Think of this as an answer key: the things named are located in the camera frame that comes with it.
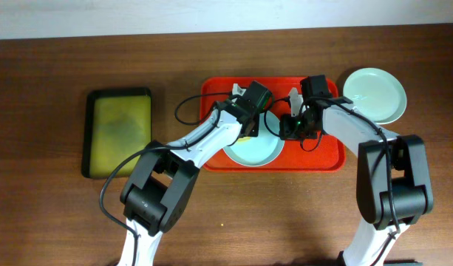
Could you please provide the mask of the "light blue plate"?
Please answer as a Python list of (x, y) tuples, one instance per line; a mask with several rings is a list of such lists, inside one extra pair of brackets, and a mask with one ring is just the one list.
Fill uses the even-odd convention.
[(244, 143), (235, 142), (226, 146), (223, 151), (235, 163), (247, 167), (265, 166), (274, 161), (282, 152), (285, 142), (273, 135), (268, 128), (277, 132), (279, 119), (272, 112), (259, 116), (259, 134)]

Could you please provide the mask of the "mint green plate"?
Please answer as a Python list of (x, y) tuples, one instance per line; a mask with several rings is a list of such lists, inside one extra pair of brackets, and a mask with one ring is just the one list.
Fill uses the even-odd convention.
[(378, 68), (362, 68), (350, 74), (344, 82), (343, 96), (377, 124), (395, 122), (407, 107), (406, 91), (401, 82)]

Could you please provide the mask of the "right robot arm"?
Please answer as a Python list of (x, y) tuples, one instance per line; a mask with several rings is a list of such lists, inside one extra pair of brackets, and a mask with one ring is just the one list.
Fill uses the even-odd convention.
[(338, 255), (338, 265), (384, 265), (401, 235), (433, 209), (423, 140), (389, 131), (365, 117), (349, 98), (334, 97), (323, 75), (302, 79), (283, 100), (290, 113), (280, 118), (281, 139), (303, 142), (329, 135), (358, 159), (361, 221)]

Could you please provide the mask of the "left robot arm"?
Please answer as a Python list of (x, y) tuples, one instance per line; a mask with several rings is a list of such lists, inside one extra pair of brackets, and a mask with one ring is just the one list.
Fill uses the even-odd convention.
[(120, 265), (152, 265), (162, 235), (182, 216), (202, 166), (239, 138), (257, 136), (259, 115), (273, 94), (254, 81), (215, 101), (199, 126), (179, 140), (151, 141), (120, 193), (126, 241)]

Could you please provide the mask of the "green and yellow sponge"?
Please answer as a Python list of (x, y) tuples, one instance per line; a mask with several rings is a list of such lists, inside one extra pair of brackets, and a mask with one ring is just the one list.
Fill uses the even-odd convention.
[(247, 142), (251, 139), (251, 137), (241, 137), (241, 138), (238, 138), (237, 142), (238, 143), (244, 143), (244, 142)]

